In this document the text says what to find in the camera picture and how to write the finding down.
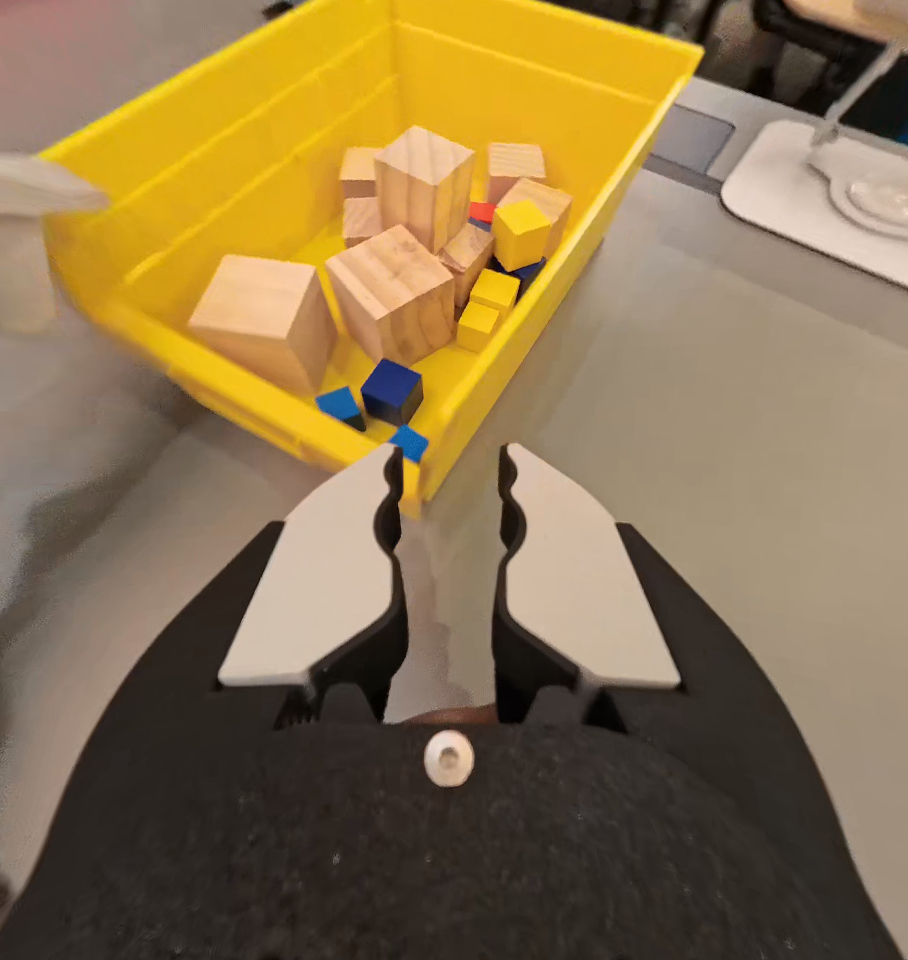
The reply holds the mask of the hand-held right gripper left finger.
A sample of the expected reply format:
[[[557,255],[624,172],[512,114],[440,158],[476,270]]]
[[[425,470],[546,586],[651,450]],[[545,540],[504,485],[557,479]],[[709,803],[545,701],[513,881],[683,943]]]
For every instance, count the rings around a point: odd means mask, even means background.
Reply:
[[[403,453],[391,443],[334,474],[285,517],[219,669],[226,689],[284,688],[318,714],[339,685],[384,719],[409,649]]]

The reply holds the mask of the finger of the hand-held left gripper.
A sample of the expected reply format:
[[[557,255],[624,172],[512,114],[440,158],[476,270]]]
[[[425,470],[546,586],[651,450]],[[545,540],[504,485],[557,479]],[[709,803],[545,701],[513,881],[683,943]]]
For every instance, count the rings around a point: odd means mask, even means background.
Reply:
[[[26,153],[0,152],[0,215],[104,210],[110,198],[69,170]]]

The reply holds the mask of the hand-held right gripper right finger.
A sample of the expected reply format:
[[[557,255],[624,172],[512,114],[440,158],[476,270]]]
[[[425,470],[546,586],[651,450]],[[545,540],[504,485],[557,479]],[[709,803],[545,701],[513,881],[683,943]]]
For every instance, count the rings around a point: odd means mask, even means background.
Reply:
[[[675,692],[681,675],[614,516],[519,442],[498,463],[500,539],[493,662],[500,719],[543,690],[589,714],[611,689]]]

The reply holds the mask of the yellow plastic bin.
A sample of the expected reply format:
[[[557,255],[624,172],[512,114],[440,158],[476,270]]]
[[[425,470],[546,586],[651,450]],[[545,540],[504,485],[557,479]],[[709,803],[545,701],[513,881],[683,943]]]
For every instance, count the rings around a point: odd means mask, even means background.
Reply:
[[[421,515],[604,241],[703,49],[544,2],[304,2],[41,158],[112,201],[53,216],[52,268],[92,323],[193,399],[308,464],[338,471],[393,433],[361,433],[257,378],[188,332],[225,255],[308,263],[342,251],[340,163],[412,125],[477,152],[542,148],[572,197],[558,251],[479,353],[416,368],[427,439],[404,465]]]

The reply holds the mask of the pile of wooden coloured cubes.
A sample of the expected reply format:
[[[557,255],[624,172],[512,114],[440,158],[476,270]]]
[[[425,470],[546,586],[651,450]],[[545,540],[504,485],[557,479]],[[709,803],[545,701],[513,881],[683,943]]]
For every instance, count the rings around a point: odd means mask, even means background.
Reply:
[[[342,251],[322,269],[227,254],[188,319],[210,349],[363,433],[392,426],[414,464],[425,395],[415,366],[451,345],[480,353],[564,237],[572,198],[548,184],[543,148],[476,154],[422,126],[340,163]]]

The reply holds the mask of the black office chair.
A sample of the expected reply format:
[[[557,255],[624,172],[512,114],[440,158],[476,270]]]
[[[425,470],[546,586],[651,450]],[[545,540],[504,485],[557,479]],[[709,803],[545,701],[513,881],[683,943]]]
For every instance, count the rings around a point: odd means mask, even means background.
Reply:
[[[849,59],[870,46],[850,33],[797,14],[785,1],[753,1],[751,12],[755,26],[761,32],[818,54],[832,64]]]

